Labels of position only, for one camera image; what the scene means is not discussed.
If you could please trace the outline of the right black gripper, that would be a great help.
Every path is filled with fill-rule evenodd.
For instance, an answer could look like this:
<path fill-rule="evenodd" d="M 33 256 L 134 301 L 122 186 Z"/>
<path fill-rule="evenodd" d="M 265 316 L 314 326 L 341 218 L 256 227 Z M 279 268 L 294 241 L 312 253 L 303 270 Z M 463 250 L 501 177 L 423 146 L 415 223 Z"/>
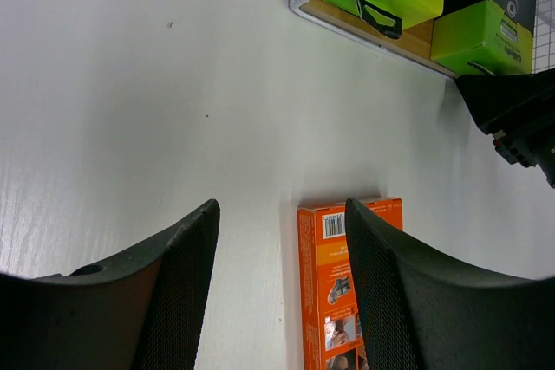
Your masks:
<path fill-rule="evenodd" d="M 510 165 L 538 166 L 554 187 L 554 71 L 462 75 L 455 80 L 476 126 Z"/>

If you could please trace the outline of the orange razor box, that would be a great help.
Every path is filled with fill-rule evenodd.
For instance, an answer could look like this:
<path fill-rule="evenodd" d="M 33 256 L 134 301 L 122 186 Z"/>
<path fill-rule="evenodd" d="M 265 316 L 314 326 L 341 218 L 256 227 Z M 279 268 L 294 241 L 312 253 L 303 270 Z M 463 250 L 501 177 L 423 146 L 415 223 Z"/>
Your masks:
<path fill-rule="evenodd" d="M 344 203 L 297 208 L 306 369 L 369 367 L 345 230 Z"/>

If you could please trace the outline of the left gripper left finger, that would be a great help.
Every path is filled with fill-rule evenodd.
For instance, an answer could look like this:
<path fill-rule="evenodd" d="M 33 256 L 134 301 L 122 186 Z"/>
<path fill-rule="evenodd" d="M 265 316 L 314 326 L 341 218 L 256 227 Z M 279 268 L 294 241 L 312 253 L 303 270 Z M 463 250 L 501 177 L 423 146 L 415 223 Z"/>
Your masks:
<path fill-rule="evenodd" d="M 219 220 L 208 200 L 67 276 L 2 275 L 2 368 L 194 368 Z"/>

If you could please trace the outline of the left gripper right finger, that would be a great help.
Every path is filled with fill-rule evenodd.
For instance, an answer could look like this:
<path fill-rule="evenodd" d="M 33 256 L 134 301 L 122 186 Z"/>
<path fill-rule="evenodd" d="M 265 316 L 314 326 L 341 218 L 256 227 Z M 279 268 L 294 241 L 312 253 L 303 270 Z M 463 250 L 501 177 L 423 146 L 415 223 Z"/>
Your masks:
<path fill-rule="evenodd" d="M 369 368 L 553 368 L 552 278 L 465 263 L 354 198 L 345 222 Z"/>

